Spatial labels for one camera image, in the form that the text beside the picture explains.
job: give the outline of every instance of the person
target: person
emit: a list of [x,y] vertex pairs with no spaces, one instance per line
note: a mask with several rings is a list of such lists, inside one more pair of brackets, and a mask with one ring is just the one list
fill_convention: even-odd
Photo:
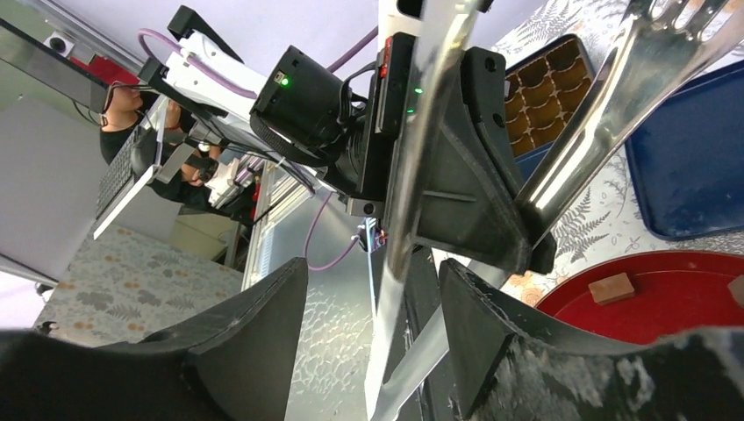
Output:
[[[129,85],[122,86],[116,83],[111,85],[100,130],[101,155],[107,164],[111,164],[116,158],[118,151],[124,146],[134,128],[140,124],[157,98],[158,94],[154,92],[141,91]],[[195,120],[187,111],[183,111],[173,101],[168,103],[166,130],[188,132],[194,124]],[[218,146],[212,146],[208,155],[216,160],[220,153]],[[198,170],[188,164],[181,166],[180,177],[175,176],[169,183],[155,180],[150,183],[150,187],[158,196],[182,203],[187,208],[231,217],[210,205],[211,190],[199,180]]]

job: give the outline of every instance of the red tray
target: red tray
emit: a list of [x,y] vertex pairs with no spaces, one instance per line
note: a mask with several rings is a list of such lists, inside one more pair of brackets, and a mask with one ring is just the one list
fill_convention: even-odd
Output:
[[[589,284],[626,273],[635,296],[594,303]],[[706,252],[651,252],[610,260],[583,271],[536,308],[585,331],[636,344],[699,326],[744,326],[744,309],[728,283],[744,275],[744,257]]]

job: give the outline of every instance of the purple cable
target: purple cable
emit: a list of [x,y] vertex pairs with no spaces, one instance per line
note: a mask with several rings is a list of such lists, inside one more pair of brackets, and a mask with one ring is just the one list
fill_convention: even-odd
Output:
[[375,26],[375,29],[365,35],[364,38],[360,39],[359,42],[356,43],[356,45],[352,46],[349,51],[340,56],[339,59],[336,60],[331,66],[328,66],[327,70],[331,73],[334,73],[336,70],[340,69],[341,66],[347,64],[347,62],[351,60],[352,57],[357,55],[367,44],[372,42],[372,39],[375,39],[376,37],[377,26]]
[[[320,214],[323,213],[323,209],[326,208],[326,205],[331,200],[331,197],[332,196],[333,196],[333,193],[331,192],[328,195],[328,197],[326,197],[323,200],[323,203],[320,205],[320,209],[318,210],[318,213],[315,215],[315,219],[313,219],[312,220],[312,224],[310,224],[310,230],[307,232],[307,237],[304,239],[303,256],[304,256],[304,259],[305,260],[307,260],[307,249],[308,249],[308,246],[310,245],[310,238],[312,237],[312,232],[315,231],[315,225],[318,224],[318,220],[320,219]],[[331,261],[327,265],[317,267],[317,266],[311,265],[310,262],[308,262],[307,263],[307,268],[310,269],[313,272],[322,272],[324,270],[330,269],[330,268],[338,265],[340,261],[344,260],[344,258],[347,257],[347,255],[349,253],[351,253],[351,251],[354,248],[354,246],[356,245],[356,241],[359,239],[359,237],[360,237],[359,234],[355,234],[351,238],[351,242],[349,243],[347,249],[344,250],[344,252],[341,255],[339,255],[339,257],[333,259],[333,261]]]
[[[139,41],[139,45],[142,46],[142,49],[145,50],[145,54],[147,54],[148,57],[155,58],[155,54],[153,54],[153,50],[151,50],[150,47],[145,42],[146,37],[152,37],[152,38],[159,40],[160,42],[168,46],[168,48],[170,48],[171,51],[173,51],[176,54],[181,55],[181,46],[176,44],[174,41],[168,39],[168,37],[166,37],[165,35],[157,31],[143,28],[137,31],[137,40]],[[212,79],[214,82],[216,82],[223,88],[230,90],[231,92],[237,95],[244,96],[249,99],[256,99],[258,97],[256,93],[253,92],[252,90],[243,89],[240,86],[236,85],[235,83],[228,81],[222,75],[215,72],[214,70],[209,68],[204,63],[202,63],[196,57],[189,56],[186,58],[186,62],[189,63],[191,66],[198,68],[202,73],[207,75],[210,79]]]

